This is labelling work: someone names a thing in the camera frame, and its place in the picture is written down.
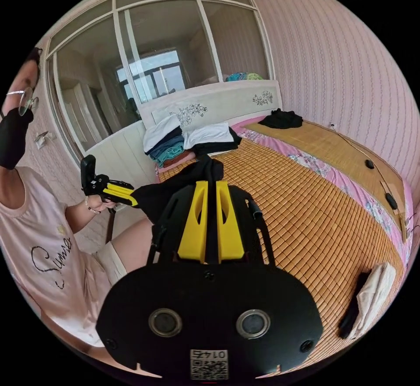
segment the camera lens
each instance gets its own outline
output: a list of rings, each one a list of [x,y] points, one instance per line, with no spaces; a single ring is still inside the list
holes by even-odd
[[[157,309],[149,317],[149,327],[160,337],[173,337],[181,331],[182,321],[171,309]]]
[[[236,330],[246,339],[262,337],[270,327],[270,318],[262,310],[247,310],[236,321]]]

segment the bamboo mat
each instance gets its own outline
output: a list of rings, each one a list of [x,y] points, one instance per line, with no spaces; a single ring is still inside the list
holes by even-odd
[[[399,216],[394,213],[385,199],[385,191],[381,184],[382,178],[379,172],[376,169],[371,170],[367,168],[364,164],[367,158],[346,143],[335,131],[306,121],[304,121],[300,128],[273,129],[258,123],[246,125],[245,128],[284,141],[344,173],[363,187],[385,208],[401,231]],[[372,158],[392,190],[392,194],[397,201],[402,218],[404,219],[404,185],[400,175],[377,154],[347,137],[346,139]]]
[[[384,261],[395,268],[394,285],[381,314],[403,277],[403,263],[385,231],[338,187],[268,147],[243,139],[238,150],[215,158],[224,163],[224,180],[247,190],[260,206],[277,266],[304,283],[318,306],[323,335],[309,358],[294,370],[347,347],[351,341],[338,337],[337,326],[359,273]],[[160,174],[160,180],[192,162]],[[281,292],[273,297],[277,299],[281,300]]]

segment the pink t-shirt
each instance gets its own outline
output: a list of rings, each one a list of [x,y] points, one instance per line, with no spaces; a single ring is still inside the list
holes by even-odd
[[[64,214],[67,206],[34,170],[17,170],[24,205],[11,210],[0,203],[0,244],[10,272],[57,325],[103,347],[95,324],[111,288],[108,277],[92,255],[79,250]]]

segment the yellow bracket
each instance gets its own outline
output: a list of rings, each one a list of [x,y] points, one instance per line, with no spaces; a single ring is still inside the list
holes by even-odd
[[[107,184],[107,187],[104,189],[103,192],[104,194],[109,194],[118,198],[129,200],[131,202],[132,207],[138,205],[138,202],[131,196],[131,194],[134,192],[133,189],[124,188],[122,186],[114,184]]]
[[[204,264],[207,239],[208,196],[208,182],[197,182],[185,224],[184,234],[182,235],[178,248],[178,255],[181,259],[191,259]]]
[[[226,260],[242,259],[244,247],[226,181],[216,182],[216,196],[219,264]]]

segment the screw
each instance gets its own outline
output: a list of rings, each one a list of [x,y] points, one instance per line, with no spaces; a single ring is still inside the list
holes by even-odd
[[[117,349],[117,343],[113,340],[113,339],[107,339],[105,341],[106,345],[108,345],[109,348],[111,348],[112,350],[116,350]]]
[[[204,278],[209,281],[214,281],[214,273],[212,273],[211,271],[206,271],[204,273]]]
[[[314,346],[314,341],[305,341],[304,343],[302,343],[301,345],[301,352],[308,352],[312,349],[312,347]]]

